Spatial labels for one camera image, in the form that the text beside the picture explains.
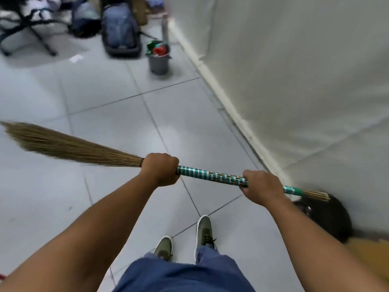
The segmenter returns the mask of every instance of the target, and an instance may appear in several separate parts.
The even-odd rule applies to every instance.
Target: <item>tiled floor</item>
[[[145,31],[160,36],[156,21]],[[39,123],[141,156],[168,152],[187,166],[230,174],[262,169],[171,38],[172,71],[155,77],[144,55],[108,58],[99,36],[77,40],[48,35],[59,51],[52,58],[28,33],[21,33],[4,43],[18,51],[0,56],[0,119]],[[70,60],[77,54],[82,59]],[[139,171],[23,152],[2,130],[0,148],[0,273],[5,274]],[[211,214],[220,252],[236,259],[256,290],[302,291],[269,213],[241,196],[237,187],[189,177],[153,194],[99,291],[111,291],[125,268],[165,234],[174,238],[174,260],[193,263],[195,223],[203,214]]]

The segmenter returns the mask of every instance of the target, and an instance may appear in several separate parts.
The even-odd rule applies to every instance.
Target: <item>shoelace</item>
[[[204,244],[211,244],[213,247],[215,247],[215,241],[216,239],[213,239],[211,235],[204,234]]]

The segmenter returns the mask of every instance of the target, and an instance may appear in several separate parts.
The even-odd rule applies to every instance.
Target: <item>jeans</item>
[[[196,264],[166,262],[153,253],[134,261],[113,292],[255,292],[235,260],[200,246]]]

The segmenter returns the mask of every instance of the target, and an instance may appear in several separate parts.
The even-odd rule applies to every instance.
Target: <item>white shoe sole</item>
[[[158,244],[157,244],[157,245],[155,246],[155,248],[154,248],[154,252],[155,252],[155,250],[157,249],[159,243],[160,243],[164,238],[168,238],[168,239],[170,239],[170,241],[172,242],[172,255],[173,255],[173,239],[172,239],[171,237],[169,237],[168,235],[164,235],[164,236],[159,240]]]
[[[195,247],[195,249],[194,249],[194,250],[195,250],[195,252],[194,252],[194,253],[195,253],[195,254],[194,254],[194,255],[195,255],[195,262],[196,262],[196,260],[197,260],[197,259],[196,259],[196,250],[197,250],[198,224],[200,223],[200,220],[202,220],[203,217],[209,217],[209,216],[208,216],[208,215],[203,215],[203,216],[201,216],[201,217],[198,219],[198,221],[197,221],[197,226],[196,226],[196,247]]]

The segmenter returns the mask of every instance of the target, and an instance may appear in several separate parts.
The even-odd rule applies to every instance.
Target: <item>red object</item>
[[[165,45],[155,47],[153,53],[158,56],[164,56],[168,52],[168,48]]]

